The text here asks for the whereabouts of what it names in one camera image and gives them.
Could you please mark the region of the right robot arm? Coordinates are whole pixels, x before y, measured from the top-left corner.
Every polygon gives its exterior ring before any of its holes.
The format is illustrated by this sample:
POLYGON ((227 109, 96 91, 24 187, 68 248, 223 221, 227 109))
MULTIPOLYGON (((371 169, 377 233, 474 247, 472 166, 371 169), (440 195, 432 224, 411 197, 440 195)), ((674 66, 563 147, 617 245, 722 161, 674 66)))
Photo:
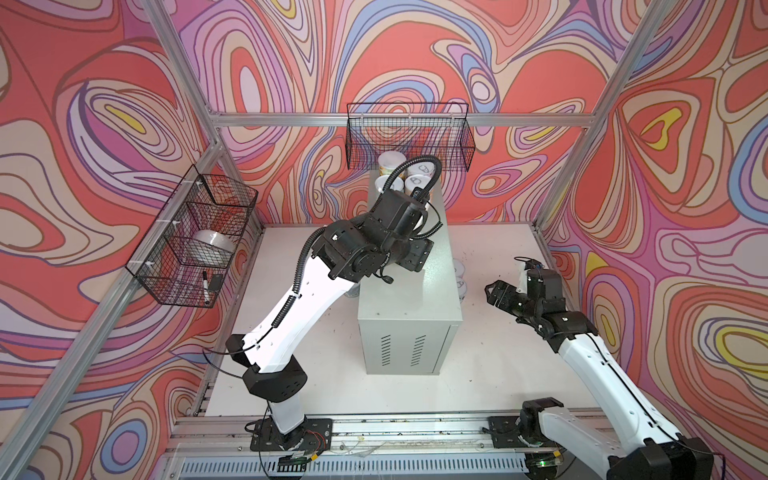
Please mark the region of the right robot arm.
POLYGON ((492 417, 495 447, 567 449, 603 479, 708 479, 716 452, 687 437, 660 413, 609 353, 597 327, 570 310, 562 278, 525 257, 519 285, 497 280, 484 288, 489 305, 531 327, 590 391, 616 436, 587 425, 564 404, 545 397, 523 403, 517 418, 492 417))

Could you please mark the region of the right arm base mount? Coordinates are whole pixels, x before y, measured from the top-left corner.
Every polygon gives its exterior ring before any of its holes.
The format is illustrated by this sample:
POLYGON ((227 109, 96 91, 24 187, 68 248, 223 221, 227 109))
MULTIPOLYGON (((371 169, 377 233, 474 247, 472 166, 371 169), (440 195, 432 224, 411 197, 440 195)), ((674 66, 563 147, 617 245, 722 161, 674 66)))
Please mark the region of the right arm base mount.
POLYGON ((491 438, 494 449, 533 449, 537 451, 561 449, 556 442, 534 436, 526 439, 518 425, 518 416, 490 416, 482 432, 491 438))

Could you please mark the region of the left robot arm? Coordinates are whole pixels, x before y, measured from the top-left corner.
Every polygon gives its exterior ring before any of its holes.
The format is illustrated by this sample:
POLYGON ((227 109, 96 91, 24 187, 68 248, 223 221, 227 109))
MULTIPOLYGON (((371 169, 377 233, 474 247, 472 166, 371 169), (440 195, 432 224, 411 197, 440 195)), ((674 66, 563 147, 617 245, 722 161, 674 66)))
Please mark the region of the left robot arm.
POLYGON ((248 392, 266 402, 266 419, 282 437, 306 420, 298 394, 308 376, 294 352, 324 312, 366 277, 392 283, 390 264, 423 269, 434 245, 426 205, 442 167, 434 155, 413 157, 392 171, 367 212, 316 229, 275 307, 252 331, 226 340, 225 355, 244 366, 248 392))

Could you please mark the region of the orange green labelled can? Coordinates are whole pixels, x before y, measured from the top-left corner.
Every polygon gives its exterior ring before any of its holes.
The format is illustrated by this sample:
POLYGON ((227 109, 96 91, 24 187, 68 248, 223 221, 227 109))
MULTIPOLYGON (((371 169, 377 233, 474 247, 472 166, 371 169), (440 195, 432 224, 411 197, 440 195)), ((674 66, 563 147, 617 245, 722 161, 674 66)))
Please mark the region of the orange green labelled can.
POLYGON ((399 151, 384 151, 377 158, 377 165, 381 175, 390 175, 400 165, 407 161, 406 156, 399 151))

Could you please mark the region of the peach labelled can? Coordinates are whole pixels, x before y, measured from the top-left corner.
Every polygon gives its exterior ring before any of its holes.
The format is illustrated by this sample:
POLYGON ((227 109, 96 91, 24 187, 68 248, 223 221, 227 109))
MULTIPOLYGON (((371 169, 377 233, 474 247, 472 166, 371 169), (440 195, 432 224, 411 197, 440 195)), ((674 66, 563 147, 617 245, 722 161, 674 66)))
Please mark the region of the peach labelled can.
POLYGON ((412 195, 416 189, 425 190, 430 181, 431 177, 427 175, 414 174, 408 176, 404 182, 405 193, 412 195))

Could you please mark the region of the pink labelled can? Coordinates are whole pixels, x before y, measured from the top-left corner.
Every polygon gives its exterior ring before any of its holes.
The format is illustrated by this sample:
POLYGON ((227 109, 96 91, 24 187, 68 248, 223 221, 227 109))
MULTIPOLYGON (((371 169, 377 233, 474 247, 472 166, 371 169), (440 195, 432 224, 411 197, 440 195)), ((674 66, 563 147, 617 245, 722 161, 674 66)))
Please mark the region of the pink labelled can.
POLYGON ((432 162, 419 162, 407 168, 407 176, 422 175, 432 177, 434 175, 435 165, 432 162))

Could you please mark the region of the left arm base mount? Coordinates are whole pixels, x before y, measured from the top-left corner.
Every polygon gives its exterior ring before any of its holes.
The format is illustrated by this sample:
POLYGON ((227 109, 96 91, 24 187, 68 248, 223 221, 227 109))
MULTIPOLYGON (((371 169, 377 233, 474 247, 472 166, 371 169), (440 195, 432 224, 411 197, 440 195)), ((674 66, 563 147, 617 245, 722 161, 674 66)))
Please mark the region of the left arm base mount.
POLYGON ((307 418, 296 429, 283 434, 267 416, 247 423, 244 430, 251 435, 251 451, 322 453, 331 447, 333 420, 307 418))

